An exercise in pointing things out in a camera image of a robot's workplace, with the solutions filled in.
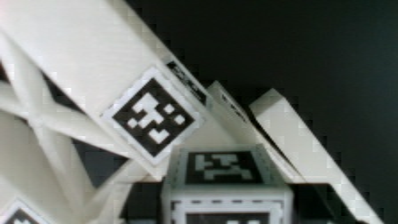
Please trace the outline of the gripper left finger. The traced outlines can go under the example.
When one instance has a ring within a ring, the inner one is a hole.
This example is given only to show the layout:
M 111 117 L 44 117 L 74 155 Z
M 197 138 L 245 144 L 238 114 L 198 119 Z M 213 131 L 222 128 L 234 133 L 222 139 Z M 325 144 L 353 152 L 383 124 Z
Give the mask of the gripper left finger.
M 129 195 L 131 184 L 108 184 L 90 201 L 90 218 L 87 224 L 122 224 L 120 212 Z

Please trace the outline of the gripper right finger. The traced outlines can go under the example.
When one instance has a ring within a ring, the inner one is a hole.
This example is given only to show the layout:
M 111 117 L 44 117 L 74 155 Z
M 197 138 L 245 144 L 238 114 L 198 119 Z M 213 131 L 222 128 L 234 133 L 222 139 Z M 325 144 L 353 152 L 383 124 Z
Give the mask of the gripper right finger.
M 310 209 L 314 224 L 357 224 L 342 199 L 328 184 L 312 185 L 316 194 L 316 205 Z

